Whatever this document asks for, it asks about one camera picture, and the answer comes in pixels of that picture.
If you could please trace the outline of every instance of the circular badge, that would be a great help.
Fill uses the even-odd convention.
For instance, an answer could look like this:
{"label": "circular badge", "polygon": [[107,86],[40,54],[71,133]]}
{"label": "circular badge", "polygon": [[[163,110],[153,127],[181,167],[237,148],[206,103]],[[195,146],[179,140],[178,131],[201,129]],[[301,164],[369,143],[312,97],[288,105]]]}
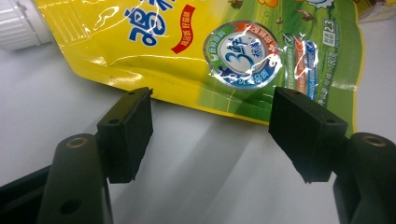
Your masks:
{"label": "circular badge", "polygon": [[253,21],[233,21],[212,32],[204,44],[212,75],[238,89],[267,85],[282,66],[275,37]]}

